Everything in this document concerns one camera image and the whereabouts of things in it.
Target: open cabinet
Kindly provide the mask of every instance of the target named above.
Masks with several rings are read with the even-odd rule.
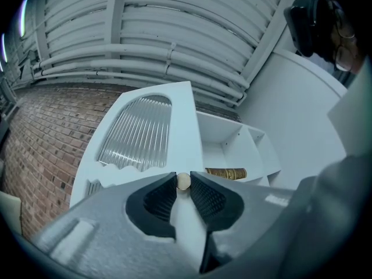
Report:
[[[263,131],[197,112],[190,82],[126,92],[84,152],[70,206],[109,186],[206,168],[245,168],[237,181],[269,186],[280,164]]]

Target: ceiling pipe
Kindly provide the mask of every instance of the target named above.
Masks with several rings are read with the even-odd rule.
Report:
[[[107,52],[120,53],[127,56],[137,56],[142,58],[150,58],[162,61],[171,61],[171,63],[191,68],[222,81],[232,81],[244,89],[249,88],[249,84],[239,74],[234,74],[226,71],[217,65],[211,64],[208,61],[174,51],[173,49],[158,48],[156,46],[135,45],[135,44],[106,44],[89,46],[88,48],[75,49],[70,52],[61,53],[60,55],[49,58],[45,61],[36,63],[33,69],[42,68],[43,66],[58,63],[64,60],[70,60],[87,55],[104,54]]]
[[[103,67],[110,68],[120,68],[125,71],[132,71],[137,73],[143,73],[147,71],[148,73],[156,73],[158,75],[168,75],[172,77],[177,77],[182,80],[191,81],[193,83],[202,84],[207,87],[217,89],[221,92],[229,94],[236,98],[242,98],[243,93],[239,92],[227,85],[224,85],[212,78],[202,76],[198,73],[183,70],[180,68],[170,67],[168,65],[163,65],[161,63],[149,63],[146,61],[139,60],[116,60],[116,59],[102,59],[102,60],[92,60],[85,62],[74,62],[70,64],[65,64],[50,69],[42,70],[35,74],[35,78],[39,78],[48,74],[58,73],[78,68],[95,68],[101,69]]]
[[[130,73],[115,73],[115,72],[105,72],[105,71],[73,71],[73,72],[66,72],[66,73],[56,73],[56,74],[49,74],[47,76],[40,76],[36,77],[36,80],[39,80],[41,78],[54,78],[54,77],[71,77],[71,76],[105,76],[105,77],[120,77],[120,78],[127,78],[130,80],[137,80],[142,82],[149,82],[153,84],[169,84],[173,83],[172,81],[162,80],[155,77],[147,77],[147,76],[138,76],[136,74],[130,74]],[[234,102],[230,99],[227,99],[223,96],[220,96],[218,94],[214,94],[208,91],[205,91],[203,89],[199,88],[192,88],[193,92],[202,94],[204,96],[208,96],[214,99],[218,99],[223,102],[230,103],[232,105],[238,105],[238,102]]]

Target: eyeglasses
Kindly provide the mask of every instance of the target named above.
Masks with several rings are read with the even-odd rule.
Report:
[[[341,38],[350,40],[355,37],[355,31],[343,10],[332,3],[336,29]],[[335,67],[341,71],[350,71],[353,67],[354,56],[348,48],[340,44],[335,54]]]

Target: brown book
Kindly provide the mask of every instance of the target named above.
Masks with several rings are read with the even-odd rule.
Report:
[[[245,169],[206,169],[207,173],[226,178],[229,180],[237,180],[246,178]]]

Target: white curved panel edge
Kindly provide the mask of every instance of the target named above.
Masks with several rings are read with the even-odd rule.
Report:
[[[276,49],[256,76],[237,112],[264,131],[278,155],[281,171],[270,185],[296,189],[346,153],[328,112],[346,88],[333,76],[294,53]]]
[[[103,166],[102,163],[98,162],[98,155],[113,122],[128,103],[148,95],[165,96],[169,98],[172,104],[165,167],[151,167],[139,172],[132,166],[127,166],[121,170],[113,164]],[[89,183],[99,181],[106,188],[156,174],[171,171],[189,173],[191,170],[204,171],[201,139],[190,82],[158,85],[126,92],[118,98],[107,112],[84,152],[75,177],[70,207],[86,196]]]

